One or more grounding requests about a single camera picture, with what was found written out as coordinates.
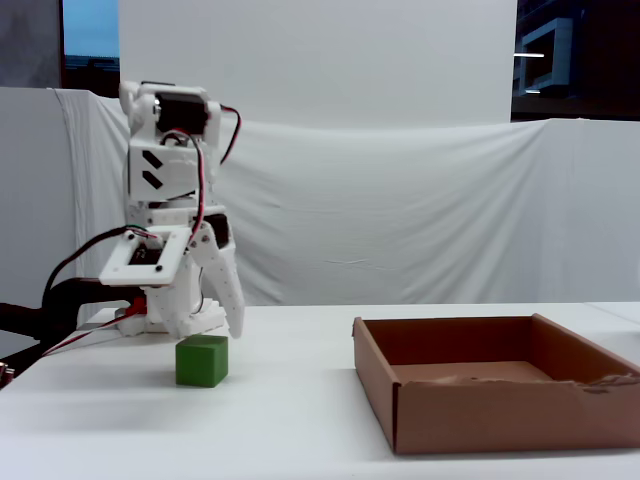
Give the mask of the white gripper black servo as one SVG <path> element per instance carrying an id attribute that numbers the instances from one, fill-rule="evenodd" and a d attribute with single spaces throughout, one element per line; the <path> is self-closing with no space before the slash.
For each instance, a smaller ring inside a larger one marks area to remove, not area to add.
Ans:
<path id="1" fill-rule="evenodd" d="M 150 237 L 127 249 L 126 283 L 143 288 L 146 325 L 187 337 L 192 311 L 224 310 L 231 337 L 240 338 L 245 300 L 224 208 L 207 207 L 196 230 L 193 208 L 151 209 L 145 219 Z"/>

